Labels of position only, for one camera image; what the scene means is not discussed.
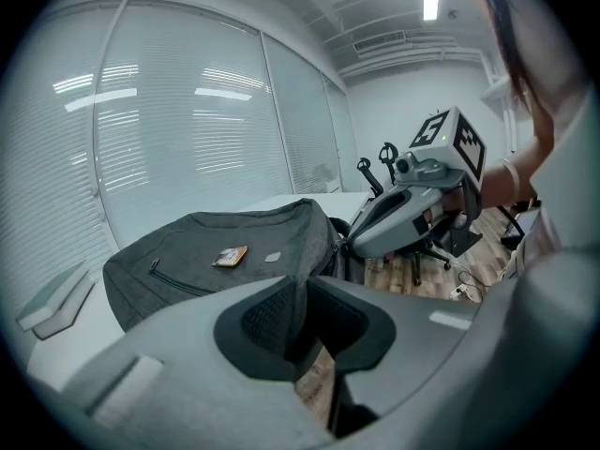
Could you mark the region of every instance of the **woman's arm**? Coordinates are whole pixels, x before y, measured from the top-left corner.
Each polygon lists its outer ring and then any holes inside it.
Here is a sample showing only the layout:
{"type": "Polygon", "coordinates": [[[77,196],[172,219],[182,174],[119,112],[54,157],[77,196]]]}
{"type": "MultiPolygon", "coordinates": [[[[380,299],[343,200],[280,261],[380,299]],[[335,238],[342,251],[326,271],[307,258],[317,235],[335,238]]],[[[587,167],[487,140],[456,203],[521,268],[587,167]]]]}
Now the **woman's arm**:
{"type": "MultiPolygon", "coordinates": [[[[533,119],[533,140],[509,159],[517,170],[519,193],[517,202],[529,200],[535,195],[530,177],[539,168],[554,147],[554,123],[550,115],[537,103],[531,102],[533,119]]],[[[481,184],[481,204],[483,208],[512,204],[515,188],[511,173],[502,164],[484,172],[481,184]]],[[[448,193],[442,200],[446,212],[462,210],[464,201],[461,191],[448,193]]]]}

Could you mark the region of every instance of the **bracelet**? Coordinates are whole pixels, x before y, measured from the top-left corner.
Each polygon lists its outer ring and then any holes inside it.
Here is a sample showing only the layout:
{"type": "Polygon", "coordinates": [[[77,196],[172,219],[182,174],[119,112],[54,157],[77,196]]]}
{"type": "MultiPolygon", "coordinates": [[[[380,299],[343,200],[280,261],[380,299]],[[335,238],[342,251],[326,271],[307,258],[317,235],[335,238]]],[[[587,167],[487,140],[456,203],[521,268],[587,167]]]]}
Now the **bracelet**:
{"type": "Polygon", "coordinates": [[[513,198],[510,201],[510,203],[515,203],[518,201],[518,195],[520,193],[521,190],[521,185],[520,185],[520,179],[518,177],[518,172],[517,169],[515,168],[515,165],[513,165],[507,158],[503,158],[501,160],[501,164],[504,166],[504,168],[506,170],[508,170],[511,174],[511,176],[513,177],[513,198]]]}

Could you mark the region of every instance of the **window blinds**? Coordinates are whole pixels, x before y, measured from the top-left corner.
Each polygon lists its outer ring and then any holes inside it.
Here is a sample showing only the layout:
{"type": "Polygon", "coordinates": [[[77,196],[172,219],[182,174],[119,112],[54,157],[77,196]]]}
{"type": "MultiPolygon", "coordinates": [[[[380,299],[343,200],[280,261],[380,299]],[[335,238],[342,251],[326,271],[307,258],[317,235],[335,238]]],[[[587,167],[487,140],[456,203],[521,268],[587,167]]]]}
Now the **window blinds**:
{"type": "Polygon", "coordinates": [[[115,8],[36,27],[21,46],[0,109],[0,285],[18,312],[56,274],[111,255],[87,170],[86,107],[115,8]]]}
{"type": "Polygon", "coordinates": [[[329,111],[336,132],[339,168],[344,191],[361,191],[359,171],[356,170],[358,156],[354,140],[353,121],[344,93],[323,76],[329,111]]]}
{"type": "Polygon", "coordinates": [[[133,2],[98,92],[97,173],[121,247],[191,212],[292,193],[257,32],[198,9],[133,2]]]}
{"type": "Polygon", "coordinates": [[[321,73],[265,38],[296,193],[322,193],[339,179],[338,151],[321,73]]]}

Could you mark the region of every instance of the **backpack zipper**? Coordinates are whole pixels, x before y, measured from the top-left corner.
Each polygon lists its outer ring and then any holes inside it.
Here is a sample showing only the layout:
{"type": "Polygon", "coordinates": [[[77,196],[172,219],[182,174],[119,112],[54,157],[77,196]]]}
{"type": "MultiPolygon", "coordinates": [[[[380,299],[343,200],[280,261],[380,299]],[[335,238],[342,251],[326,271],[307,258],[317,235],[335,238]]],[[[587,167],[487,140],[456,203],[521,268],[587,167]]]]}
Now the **backpack zipper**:
{"type": "Polygon", "coordinates": [[[210,293],[215,293],[215,291],[213,291],[213,290],[201,289],[199,287],[195,287],[194,285],[190,285],[188,283],[184,283],[182,281],[175,280],[174,278],[171,278],[168,275],[163,274],[162,272],[157,270],[159,260],[160,259],[154,259],[152,261],[152,263],[150,264],[150,269],[148,270],[148,273],[152,277],[157,278],[158,280],[160,280],[168,285],[171,285],[172,287],[176,288],[177,290],[181,290],[182,292],[190,293],[194,296],[206,296],[210,293]]]}

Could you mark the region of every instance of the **air vent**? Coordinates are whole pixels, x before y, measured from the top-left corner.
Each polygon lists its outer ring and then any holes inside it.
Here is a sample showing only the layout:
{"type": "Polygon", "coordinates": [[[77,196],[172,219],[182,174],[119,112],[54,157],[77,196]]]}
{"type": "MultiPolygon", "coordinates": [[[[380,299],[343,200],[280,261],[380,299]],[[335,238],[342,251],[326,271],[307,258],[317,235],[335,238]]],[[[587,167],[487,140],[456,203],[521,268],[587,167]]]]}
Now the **air vent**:
{"type": "Polygon", "coordinates": [[[396,45],[406,40],[406,35],[403,31],[392,32],[389,34],[379,35],[377,37],[367,38],[354,43],[354,49],[357,53],[369,52],[374,49],[386,47],[388,45],[396,45]]]}

